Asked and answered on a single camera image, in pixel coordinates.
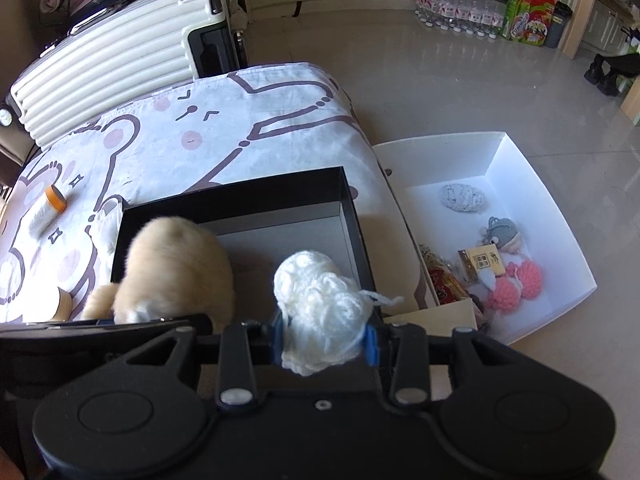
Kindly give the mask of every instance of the white bottle with orange cap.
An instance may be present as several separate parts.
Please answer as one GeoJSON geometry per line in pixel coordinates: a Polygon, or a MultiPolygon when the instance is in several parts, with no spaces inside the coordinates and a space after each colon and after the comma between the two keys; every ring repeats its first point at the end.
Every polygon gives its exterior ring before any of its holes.
{"type": "Polygon", "coordinates": [[[66,199],[53,184],[31,206],[24,220],[32,238],[39,238],[44,229],[66,209],[66,199]]]}

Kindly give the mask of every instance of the bed sheet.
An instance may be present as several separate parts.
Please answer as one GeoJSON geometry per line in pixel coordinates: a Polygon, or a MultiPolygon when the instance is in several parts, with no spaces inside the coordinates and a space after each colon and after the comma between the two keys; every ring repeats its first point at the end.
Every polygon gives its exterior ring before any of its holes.
{"type": "Polygon", "coordinates": [[[307,63],[261,66],[195,81],[112,110],[52,145],[22,172],[0,222],[0,321],[20,322],[23,291],[54,282],[77,316],[97,285],[96,214],[274,174],[343,166],[377,290],[428,294],[404,219],[347,95],[307,63]],[[23,215],[55,184],[68,207],[32,239],[23,215]]]}

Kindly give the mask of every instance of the open white box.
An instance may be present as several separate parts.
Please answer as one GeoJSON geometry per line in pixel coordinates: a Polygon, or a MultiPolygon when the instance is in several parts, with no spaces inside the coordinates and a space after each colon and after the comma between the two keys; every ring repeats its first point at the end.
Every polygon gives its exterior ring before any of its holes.
{"type": "MultiPolygon", "coordinates": [[[[510,344],[562,316],[596,289],[558,206],[507,134],[417,137],[373,149],[415,240],[439,256],[458,264],[458,250],[478,244],[479,231],[491,216],[510,218],[518,226],[524,253],[542,269],[543,291],[508,314],[486,309],[493,338],[510,344]],[[453,182],[481,189],[486,197],[482,211],[444,207],[438,189],[453,182]]],[[[501,254],[506,264],[510,258],[501,254]]]]}

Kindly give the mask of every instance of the pack of water bottles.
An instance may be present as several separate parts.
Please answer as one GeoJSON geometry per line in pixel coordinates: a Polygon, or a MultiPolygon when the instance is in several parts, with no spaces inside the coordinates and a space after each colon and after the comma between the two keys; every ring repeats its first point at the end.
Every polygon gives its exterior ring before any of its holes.
{"type": "Polygon", "coordinates": [[[495,38],[502,31],[507,1],[415,0],[415,13],[427,27],[495,38]]]}

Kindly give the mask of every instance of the black device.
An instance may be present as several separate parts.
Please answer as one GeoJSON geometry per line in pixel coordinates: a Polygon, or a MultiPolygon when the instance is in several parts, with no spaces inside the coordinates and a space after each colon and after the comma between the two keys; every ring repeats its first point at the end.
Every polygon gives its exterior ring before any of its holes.
{"type": "Polygon", "coordinates": [[[64,329],[0,332],[2,364],[135,346],[39,403],[48,479],[586,480],[614,436],[596,393],[470,328],[427,336],[374,314],[363,345],[380,387],[350,392],[256,387],[254,367],[280,363],[279,316],[222,335],[185,320],[64,329]],[[194,390],[201,364],[218,366],[209,400],[194,390]],[[431,399],[430,365],[449,367],[445,400],[431,399]]]}

